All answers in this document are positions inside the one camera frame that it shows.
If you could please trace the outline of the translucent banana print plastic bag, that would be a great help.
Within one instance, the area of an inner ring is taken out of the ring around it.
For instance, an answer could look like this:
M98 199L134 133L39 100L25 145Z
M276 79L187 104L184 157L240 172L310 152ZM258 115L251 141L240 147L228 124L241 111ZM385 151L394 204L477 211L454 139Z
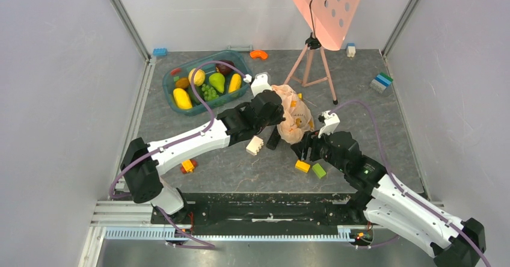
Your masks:
M272 85L271 88L280 96L284 109L285 120L277 126L277 130L287 143L298 143L305 132L315 129L312 113L289 85Z

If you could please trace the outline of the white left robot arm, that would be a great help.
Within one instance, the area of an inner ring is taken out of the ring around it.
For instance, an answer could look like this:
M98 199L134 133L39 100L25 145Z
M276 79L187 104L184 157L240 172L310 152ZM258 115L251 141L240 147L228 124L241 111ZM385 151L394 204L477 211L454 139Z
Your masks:
M150 203L172 222L184 222L189 207L180 191L164 185L161 176L187 159L251 140L267 126L281 123L283 114L280 96L264 90L251 101L223 111L209 125L161 141L131 141L121 166L132 201Z

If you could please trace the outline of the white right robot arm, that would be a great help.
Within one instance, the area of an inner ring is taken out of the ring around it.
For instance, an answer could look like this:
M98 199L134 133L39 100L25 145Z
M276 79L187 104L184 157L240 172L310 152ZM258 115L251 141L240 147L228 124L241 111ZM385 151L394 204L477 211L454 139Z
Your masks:
M436 266L476 266L480 261L486 242L479 221L451 215L406 187L385 166L362 154L349 132L306 132L291 149L299 159L322 159L343 173L357 191L348 201L352 222L367 220L391 230L427 253Z

